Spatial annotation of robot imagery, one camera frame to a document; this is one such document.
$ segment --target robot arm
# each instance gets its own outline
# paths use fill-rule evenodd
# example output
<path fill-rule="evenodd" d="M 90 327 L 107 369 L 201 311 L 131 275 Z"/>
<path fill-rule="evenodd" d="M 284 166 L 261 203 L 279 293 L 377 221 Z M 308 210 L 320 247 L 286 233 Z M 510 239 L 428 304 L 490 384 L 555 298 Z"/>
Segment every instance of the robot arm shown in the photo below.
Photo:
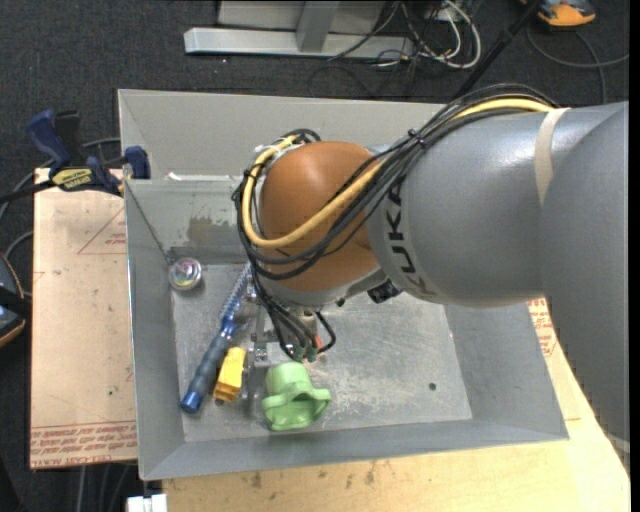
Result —
<path fill-rule="evenodd" d="M 300 133 L 247 173 L 240 237 L 287 314 L 383 285 L 471 307 L 545 296 L 601 425 L 628 443 L 627 137 L 628 103 L 495 90 L 389 146 Z"/>

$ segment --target metal base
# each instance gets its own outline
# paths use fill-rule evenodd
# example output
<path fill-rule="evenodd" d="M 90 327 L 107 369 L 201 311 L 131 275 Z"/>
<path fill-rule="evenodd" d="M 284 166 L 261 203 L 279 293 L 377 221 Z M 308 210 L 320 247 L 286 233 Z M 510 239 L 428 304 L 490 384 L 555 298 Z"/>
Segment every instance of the metal base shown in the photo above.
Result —
<path fill-rule="evenodd" d="M 241 30 L 228 28 L 192 28 L 185 32 L 188 54 L 253 54 L 297 57 L 333 57 L 362 41 L 364 36 L 328 34 L 321 50 L 301 51 L 295 32 Z M 404 37 L 375 36 L 349 54 L 350 58 L 375 59 L 384 52 L 396 58 L 396 52 L 411 53 L 412 44 Z"/>

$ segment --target orange object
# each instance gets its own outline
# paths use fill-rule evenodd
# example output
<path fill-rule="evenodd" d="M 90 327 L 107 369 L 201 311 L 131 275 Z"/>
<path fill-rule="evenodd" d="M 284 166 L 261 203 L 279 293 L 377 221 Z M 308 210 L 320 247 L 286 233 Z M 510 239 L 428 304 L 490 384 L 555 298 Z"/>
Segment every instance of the orange object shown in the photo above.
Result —
<path fill-rule="evenodd" d="M 596 13 L 587 2 L 565 0 L 555 5 L 543 3 L 538 17 L 554 28 L 572 28 L 590 23 Z"/>

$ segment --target cardboard sheet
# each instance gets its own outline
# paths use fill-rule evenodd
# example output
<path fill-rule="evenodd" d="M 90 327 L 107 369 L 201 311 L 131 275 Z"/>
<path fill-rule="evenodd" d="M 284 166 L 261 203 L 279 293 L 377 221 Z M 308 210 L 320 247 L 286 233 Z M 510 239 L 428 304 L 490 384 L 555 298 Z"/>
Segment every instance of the cardboard sheet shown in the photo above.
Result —
<path fill-rule="evenodd" d="M 123 199 L 34 199 L 30 466 L 135 459 Z"/>

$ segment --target yellow plastic object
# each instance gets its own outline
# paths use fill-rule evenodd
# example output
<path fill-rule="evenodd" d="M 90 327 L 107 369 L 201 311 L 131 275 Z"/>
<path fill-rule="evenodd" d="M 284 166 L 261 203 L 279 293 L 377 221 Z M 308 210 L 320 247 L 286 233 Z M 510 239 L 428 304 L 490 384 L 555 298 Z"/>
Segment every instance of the yellow plastic object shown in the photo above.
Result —
<path fill-rule="evenodd" d="M 231 347 L 227 352 L 216 387 L 213 390 L 214 398 L 224 402 L 232 402 L 242 387 L 242 370 L 247 351 L 240 347 Z"/>

